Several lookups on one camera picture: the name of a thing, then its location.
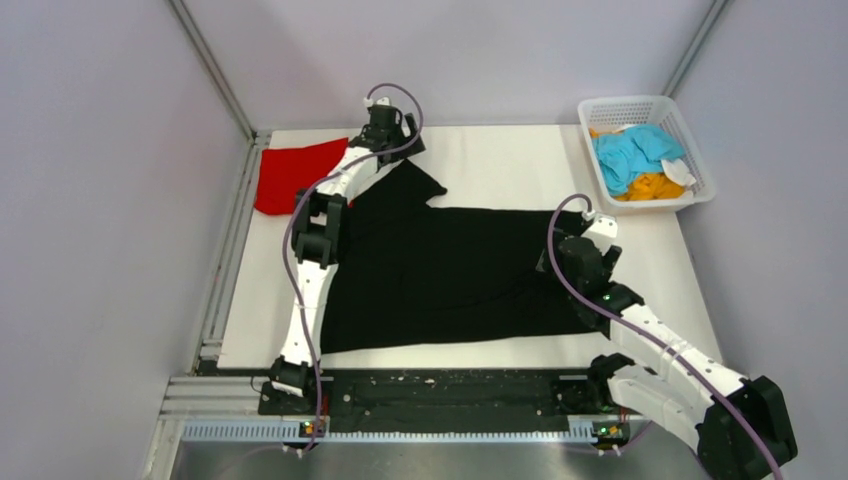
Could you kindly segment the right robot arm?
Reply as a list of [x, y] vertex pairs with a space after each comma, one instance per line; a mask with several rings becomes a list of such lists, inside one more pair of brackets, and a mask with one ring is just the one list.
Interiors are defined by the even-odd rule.
[[554, 229], [538, 265], [566, 288], [577, 319], [619, 349], [593, 360], [589, 404], [646, 417], [684, 442], [713, 479], [781, 478], [781, 466], [799, 450], [780, 387], [705, 355], [613, 281], [620, 252]]

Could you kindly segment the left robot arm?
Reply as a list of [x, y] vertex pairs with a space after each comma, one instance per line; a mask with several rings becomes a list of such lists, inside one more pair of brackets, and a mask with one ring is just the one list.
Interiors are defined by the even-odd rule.
[[298, 192], [284, 231], [283, 263], [294, 299], [270, 382], [297, 413], [314, 410], [320, 401], [318, 341], [329, 288], [349, 243], [351, 201], [381, 169], [425, 150], [413, 114], [402, 113], [387, 97], [365, 105], [368, 122], [337, 165]]

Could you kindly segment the black t shirt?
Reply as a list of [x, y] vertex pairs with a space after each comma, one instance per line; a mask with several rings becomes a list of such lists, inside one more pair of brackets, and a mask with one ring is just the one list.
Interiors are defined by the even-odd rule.
[[578, 214], [434, 207], [445, 194], [406, 161], [354, 199], [324, 353], [586, 332], [567, 290], [537, 270], [549, 224], [578, 235]]

